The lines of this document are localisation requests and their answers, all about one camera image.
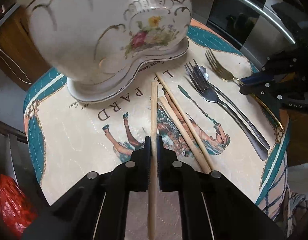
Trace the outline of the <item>white floral ceramic utensil holder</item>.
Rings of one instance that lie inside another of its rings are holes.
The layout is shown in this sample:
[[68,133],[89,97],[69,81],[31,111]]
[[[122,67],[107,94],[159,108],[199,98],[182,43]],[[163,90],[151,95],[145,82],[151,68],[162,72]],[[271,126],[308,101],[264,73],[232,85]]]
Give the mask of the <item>white floral ceramic utensil holder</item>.
[[17,0],[42,57],[67,78],[71,96],[113,98],[149,62],[183,56],[191,0]]

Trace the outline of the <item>silver flower-end utensil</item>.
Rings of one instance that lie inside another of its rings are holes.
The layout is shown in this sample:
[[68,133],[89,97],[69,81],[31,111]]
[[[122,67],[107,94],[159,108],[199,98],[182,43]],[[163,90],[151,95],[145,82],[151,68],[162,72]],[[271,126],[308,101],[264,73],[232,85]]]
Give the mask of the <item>silver flower-end utensil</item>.
[[270,145],[249,118],[226,94],[206,79],[206,69],[199,66],[195,59],[194,66],[191,62],[186,63],[185,66],[187,74],[200,96],[207,102],[217,103],[221,106],[243,130],[260,159],[266,159]]

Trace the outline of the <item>gold fork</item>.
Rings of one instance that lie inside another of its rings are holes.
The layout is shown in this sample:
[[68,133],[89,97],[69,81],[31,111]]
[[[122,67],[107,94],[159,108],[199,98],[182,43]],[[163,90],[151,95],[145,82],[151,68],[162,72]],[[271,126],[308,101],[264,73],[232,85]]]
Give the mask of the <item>gold fork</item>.
[[[223,81],[225,82],[234,82],[235,84],[238,85],[238,87],[241,87],[244,85],[244,83],[238,79],[237,77],[234,77],[234,75],[228,71],[226,68],[224,68],[215,55],[213,54],[212,50],[210,48],[207,49],[205,52],[205,56],[207,58],[207,61],[210,65],[210,69],[218,76],[220,77]],[[276,123],[279,125],[279,128],[281,131],[285,131],[283,125],[279,121],[279,119],[274,115],[274,113],[270,110],[268,106],[255,94],[252,94],[252,97],[268,112],[268,114],[276,121]]]

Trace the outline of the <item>printed horse placemat cloth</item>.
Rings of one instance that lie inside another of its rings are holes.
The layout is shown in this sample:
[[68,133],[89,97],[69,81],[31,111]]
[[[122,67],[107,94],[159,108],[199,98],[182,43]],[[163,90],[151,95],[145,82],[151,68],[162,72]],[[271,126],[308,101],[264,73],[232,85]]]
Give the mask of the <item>printed horse placemat cloth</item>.
[[[87,172],[111,171],[144,146],[145,137],[151,134],[154,81],[158,82],[158,98],[165,97],[163,87],[170,95],[210,168],[224,174],[255,204],[265,195],[287,157],[289,132],[281,131],[252,98],[240,94],[236,84],[209,72],[209,81],[236,104],[270,145],[267,158],[261,160],[233,118],[217,103],[204,100],[185,71],[185,64],[194,65],[194,59],[208,67],[208,48],[236,77],[255,72],[255,67],[208,28],[193,25],[187,37],[189,48],[183,56],[143,64],[127,89],[102,103],[74,99],[66,77],[56,70],[33,85],[25,99],[24,123],[34,170],[47,202],[54,203]],[[157,133],[180,161],[201,169],[159,101]]]

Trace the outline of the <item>red plastic bag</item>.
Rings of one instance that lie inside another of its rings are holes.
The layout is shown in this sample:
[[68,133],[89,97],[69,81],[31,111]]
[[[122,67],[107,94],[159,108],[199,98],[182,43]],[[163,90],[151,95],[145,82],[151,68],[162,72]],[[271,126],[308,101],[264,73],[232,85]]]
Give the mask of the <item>red plastic bag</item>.
[[0,217],[10,232],[20,239],[38,213],[15,180],[0,174]]

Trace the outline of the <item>plaid trouser leg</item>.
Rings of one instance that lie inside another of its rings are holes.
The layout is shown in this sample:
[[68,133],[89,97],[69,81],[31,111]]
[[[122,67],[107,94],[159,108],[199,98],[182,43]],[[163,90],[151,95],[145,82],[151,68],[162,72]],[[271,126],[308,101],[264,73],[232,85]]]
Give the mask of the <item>plaid trouser leg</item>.
[[294,192],[288,184],[287,157],[284,157],[275,179],[265,189],[265,195],[258,198],[256,205],[288,237],[300,224],[308,211],[308,199],[305,194]]

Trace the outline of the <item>wooden cabinet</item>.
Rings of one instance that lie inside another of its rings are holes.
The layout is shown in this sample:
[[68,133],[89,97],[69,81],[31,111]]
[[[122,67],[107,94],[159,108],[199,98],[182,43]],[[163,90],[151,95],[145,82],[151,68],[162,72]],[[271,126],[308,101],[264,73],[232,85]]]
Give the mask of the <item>wooden cabinet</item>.
[[22,7],[0,27],[0,69],[24,91],[51,69],[31,39]]

